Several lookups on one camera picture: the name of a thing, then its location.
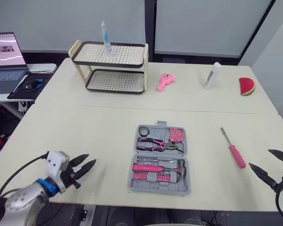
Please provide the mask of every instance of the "white table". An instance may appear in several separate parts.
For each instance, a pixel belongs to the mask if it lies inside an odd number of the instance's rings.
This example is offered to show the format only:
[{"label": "white table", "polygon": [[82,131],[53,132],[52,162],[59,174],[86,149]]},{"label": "white table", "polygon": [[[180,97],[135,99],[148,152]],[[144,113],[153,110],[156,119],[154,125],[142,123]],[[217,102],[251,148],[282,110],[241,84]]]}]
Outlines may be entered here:
[{"label": "white table", "polygon": [[[142,94],[124,95],[88,91],[71,59],[66,58],[35,102],[64,102],[75,106],[277,114],[248,66],[223,65],[214,87],[206,90],[203,84],[211,68],[211,65],[149,63],[148,90]],[[172,74],[176,77],[176,82],[168,85],[165,92],[159,93],[156,86],[162,73]],[[240,77],[249,77],[255,81],[256,90],[251,96],[240,95]]]},{"label": "white table", "polygon": [[[27,65],[28,70],[31,72],[39,72],[39,71],[45,71],[45,70],[49,70],[49,71],[55,71],[57,66],[55,64],[28,64]],[[23,79],[19,82],[19,84],[21,84],[24,79],[27,77],[24,76]],[[22,119],[23,115],[12,105],[9,105],[7,102],[25,102],[25,101],[34,101],[31,99],[8,99],[8,96],[10,94],[9,93],[5,93],[5,94],[0,94],[0,103],[2,106],[4,106],[6,109],[8,109],[10,112],[12,112],[16,117]]]},{"label": "white table", "polygon": [[[191,194],[131,191],[129,165],[138,125],[167,121],[187,134]],[[247,165],[236,166],[220,127],[236,144],[246,163],[265,169],[279,182],[283,162],[268,149],[283,151],[283,120],[276,114],[212,113],[37,103],[21,120],[0,153],[0,187],[20,166],[46,151],[71,158],[89,153],[94,168],[54,202],[199,210],[276,211],[275,193]],[[45,162],[19,173],[6,191],[45,178]],[[283,194],[280,205],[283,209]]]}]

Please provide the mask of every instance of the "watermelon slice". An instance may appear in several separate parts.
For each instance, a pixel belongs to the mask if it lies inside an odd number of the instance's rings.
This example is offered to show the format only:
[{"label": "watermelon slice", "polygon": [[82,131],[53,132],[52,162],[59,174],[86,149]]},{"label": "watermelon slice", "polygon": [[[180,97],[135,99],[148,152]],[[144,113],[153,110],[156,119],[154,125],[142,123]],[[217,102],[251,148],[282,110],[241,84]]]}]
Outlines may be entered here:
[{"label": "watermelon slice", "polygon": [[253,79],[250,78],[239,78],[241,96],[249,96],[256,88],[256,84]]}]

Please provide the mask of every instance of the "black desk mat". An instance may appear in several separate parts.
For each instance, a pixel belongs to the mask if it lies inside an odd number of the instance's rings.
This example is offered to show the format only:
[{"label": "black desk mat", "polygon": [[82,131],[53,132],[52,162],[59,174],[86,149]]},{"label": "black desk mat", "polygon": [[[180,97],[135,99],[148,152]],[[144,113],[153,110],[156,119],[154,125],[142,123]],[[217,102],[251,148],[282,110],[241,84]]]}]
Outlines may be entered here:
[{"label": "black desk mat", "polygon": [[[46,86],[47,82],[51,79],[51,77],[53,76],[52,73],[32,73],[30,75],[28,75],[24,81],[18,86],[18,88],[10,93],[10,95],[8,96],[8,99],[33,99],[35,100],[38,95],[41,93],[41,91],[43,90],[43,88]],[[34,79],[43,79],[43,81],[41,82],[42,86],[27,92],[24,90],[24,84],[27,81],[30,80],[34,80]]]}]

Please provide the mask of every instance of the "laptop screen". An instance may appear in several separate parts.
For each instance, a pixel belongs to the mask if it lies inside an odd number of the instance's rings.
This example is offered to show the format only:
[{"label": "laptop screen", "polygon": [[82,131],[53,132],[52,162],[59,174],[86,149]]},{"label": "laptop screen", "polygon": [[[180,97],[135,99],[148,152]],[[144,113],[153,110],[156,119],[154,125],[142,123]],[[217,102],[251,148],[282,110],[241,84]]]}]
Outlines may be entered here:
[{"label": "laptop screen", "polygon": [[26,63],[13,33],[0,33],[0,67]]}]

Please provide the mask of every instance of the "gray tool case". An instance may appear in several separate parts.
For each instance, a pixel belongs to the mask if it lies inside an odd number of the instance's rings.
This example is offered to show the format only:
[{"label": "gray tool case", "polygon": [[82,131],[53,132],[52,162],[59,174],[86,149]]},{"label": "gray tool case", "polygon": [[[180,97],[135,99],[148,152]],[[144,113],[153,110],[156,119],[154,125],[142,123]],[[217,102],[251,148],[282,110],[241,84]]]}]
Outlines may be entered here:
[{"label": "gray tool case", "polygon": [[[141,136],[139,129],[141,127],[148,128],[148,135]],[[183,140],[180,143],[172,143],[169,140],[170,129],[179,129],[183,132]],[[187,153],[187,141],[186,133],[183,128],[167,127],[165,121],[158,121],[156,126],[140,125],[137,128],[136,140],[134,148],[137,154],[134,155],[130,171],[129,171],[129,187],[135,191],[145,192],[157,192],[167,194],[187,195],[191,191],[190,183],[190,170],[189,164],[186,158],[183,156]],[[140,138],[152,138],[162,140],[165,143],[178,146],[178,150],[163,150],[160,151],[143,151],[138,147],[153,148],[159,146],[158,144],[150,142],[140,142]],[[180,167],[179,163],[184,162],[185,174],[182,179],[179,180],[181,174],[175,172],[175,169]],[[147,172],[142,171],[135,166],[138,165],[150,165],[162,167],[162,172],[150,172],[153,169],[149,169]]]}]

